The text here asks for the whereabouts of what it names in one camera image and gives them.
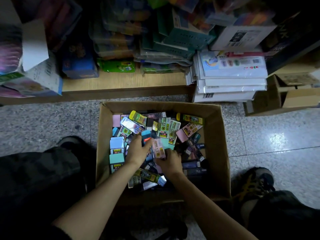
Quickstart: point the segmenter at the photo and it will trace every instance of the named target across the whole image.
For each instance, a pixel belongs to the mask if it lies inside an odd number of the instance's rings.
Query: empty cardboard box
[[[295,78],[292,76],[290,74],[291,81],[306,81],[306,77],[301,74],[295,74]],[[267,78],[267,91],[256,92],[254,100],[247,101],[243,105],[246,116],[268,116],[307,108],[319,108],[320,88],[313,88],[310,84],[283,86],[281,80],[276,75],[272,75]]]
[[[205,119],[201,130],[202,142],[205,143],[205,157],[209,162],[210,180],[206,181],[203,192],[212,200],[230,199],[230,165],[221,108],[213,104],[192,104],[179,102],[103,102],[100,104],[98,127],[96,186],[110,175],[109,154],[112,137],[112,116],[130,114],[135,111],[175,111],[192,114]],[[118,205],[158,205],[168,202],[183,201],[175,190],[146,190],[133,192],[125,189]]]

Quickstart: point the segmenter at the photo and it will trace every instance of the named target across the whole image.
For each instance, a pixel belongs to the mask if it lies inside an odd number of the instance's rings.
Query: barcode
[[[45,70],[45,72],[50,76],[51,75],[51,63],[50,62],[47,62],[47,68]]]
[[[210,99],[210,98],[212,98],[213,96],[214,96],[214,93],[206,93],[206,94],[203,95],[203,98],[204,98],[204,99]]]
[[[227,44],[228,47],[237,47],[237,46],[241,46],[243,42],[229,42]]]
[[[240,60],[240,64],[241,64],[241,65],[250,64],[250,60],[249,60],[249,59],[241,59],[241,60]]]

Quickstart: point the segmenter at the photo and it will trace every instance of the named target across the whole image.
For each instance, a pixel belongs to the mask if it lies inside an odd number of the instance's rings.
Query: hand
[[[155,159],[156,164],[161,167],[164,175],[168,177],[168,179],[178,174],[184,175],[182,171],[181,156],[171,149],[166,149],[165,151],[168,155],[166,160],[163,161],[160,158]]]
[[[125,158],[125,163],[134,165],[137,170],[146,159],[149,149],[152,145],[153,138],[148,140],[144,147],[142,147],[141,135],[134,135],[133,140],[130,143],[128,154]]]

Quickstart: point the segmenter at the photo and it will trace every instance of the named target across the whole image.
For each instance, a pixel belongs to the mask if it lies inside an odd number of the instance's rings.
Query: yellow cap
[[[130,115],[129,115],[129,119],[132,120],[134,117],[134,114],[136,113],[135,110],[131,111]]]

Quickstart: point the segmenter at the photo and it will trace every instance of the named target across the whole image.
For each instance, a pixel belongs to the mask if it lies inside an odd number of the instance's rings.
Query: person's left hand
[[[138,169],[146,159],[149,149],[152,146],[152,142],[153,138],[148,140],[146,144],[142,146],[141,135],[135,135],[130,143],[125,163],[132,164]]]

